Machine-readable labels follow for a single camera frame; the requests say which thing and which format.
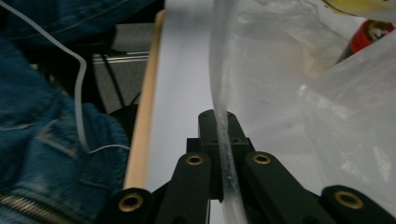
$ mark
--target red object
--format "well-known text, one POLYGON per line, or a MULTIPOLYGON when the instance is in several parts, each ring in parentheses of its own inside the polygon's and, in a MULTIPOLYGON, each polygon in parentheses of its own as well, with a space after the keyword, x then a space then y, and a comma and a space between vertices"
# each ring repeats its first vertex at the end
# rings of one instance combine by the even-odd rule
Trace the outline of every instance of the red object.
POLYGON ((353 35, 344 53, 338 62, 343 61, 359 50, 372 45, 375 41, 381 39, 394 30, 394 26, 390 22, 384 21, 365 21, 358 32, 353 35))

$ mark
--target white surface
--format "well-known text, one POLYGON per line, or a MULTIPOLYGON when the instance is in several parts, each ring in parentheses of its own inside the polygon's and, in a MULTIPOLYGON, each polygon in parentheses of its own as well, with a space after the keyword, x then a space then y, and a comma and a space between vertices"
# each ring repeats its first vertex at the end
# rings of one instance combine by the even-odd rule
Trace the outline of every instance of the white surface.
MULTIPOLYGON (((168 0, 154 103, 148 190, 168 182, 187 138, 198 137, 198 115, 213 108, 208 52, 211 0, 168 0)), ((212 204, 211 223, 221 224, 212 204)))

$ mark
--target wooden rod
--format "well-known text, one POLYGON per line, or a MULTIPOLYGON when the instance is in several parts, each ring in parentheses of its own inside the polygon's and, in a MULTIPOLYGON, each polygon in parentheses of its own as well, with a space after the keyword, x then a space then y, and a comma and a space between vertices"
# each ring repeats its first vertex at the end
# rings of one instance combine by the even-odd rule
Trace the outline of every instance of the wooden rod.
POLYGON ((140 104, 137 110, 134 135, 129 154, 124 189, 145 189, 149 158, 149 143, 151 133, 151 119, 154 105, 154 93, 157 77, 157 65, 164 11, 157 14, 155 19, 156 31, 151 43, 146 74, 142 86, 140 104))

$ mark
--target white cable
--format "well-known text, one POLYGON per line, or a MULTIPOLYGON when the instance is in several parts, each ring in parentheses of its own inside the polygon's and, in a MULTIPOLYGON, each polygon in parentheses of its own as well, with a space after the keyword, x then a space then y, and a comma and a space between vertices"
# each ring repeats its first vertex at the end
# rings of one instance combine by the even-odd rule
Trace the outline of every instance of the white cable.
POLYGON ((85 136, 85 129, 84 129, 84 120, 82 117, 82 101, 81 101, 81 90, 82 90, 82 82, 85 77, 85 72, 87 70, 87 62, 73 52, 72 50, 68 49, 66 46, 64 46, 61 42, 59 42, 57 39, 55 39, 52 35, 50 35, 47 31, 45 31, 40 25, 38 25, 35 21, 32 21, 29 17, 25 16, 21 12, 19 12, 17 9, 14 7, 11 7, 10 5, 6 4, 2 0, 0 0, 0 6, 8 10, 9 12, 15 14, 22 20, 26 21, 29 25, 31 25, 33 28, 35 28, 40 34, 42 34, 44 37, 46 37, 52 44, 54 44, 56 47, 59 49, 63 50, 67 54, 71 55, 72 57, 76 58, 79 62, 79 69, 78 69, 78 75, 77 75, 77 80, 75 84, 75 112, 76 112, 76 125, 77 125, 77 133, 78 133, 78 140, 82 145, 82 148, 87 152, 87 153, 94 153, 99 150, 108 148, 108 147, 122 147, 122 148, 127 148, 127 146, 122 146, 122 145, 109 145, 109 146, 104 146, 104 147, 99 147, 93 151, 90 151, 90 148, 88 147, 87 143, 87 138, 85 136))

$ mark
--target black metal bracket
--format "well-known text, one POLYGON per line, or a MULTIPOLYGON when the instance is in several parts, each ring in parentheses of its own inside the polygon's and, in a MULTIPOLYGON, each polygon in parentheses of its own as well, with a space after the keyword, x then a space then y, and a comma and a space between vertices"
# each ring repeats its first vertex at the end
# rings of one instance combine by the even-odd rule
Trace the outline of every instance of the black metal bracket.
MULTIPOLYGON (((204 224, 210 200, 222 201, 219 139, 213 110, 198 117, 199 138, 187 140, 187 153, 172 179, 150 193, 126 189, 98 217, 108 224, 204 224)), ((344 186, 314 195, 269 153, 256 151, 234 114, 229 135, 249 224, 392 223, 396 219, 364 194, 344 186)))

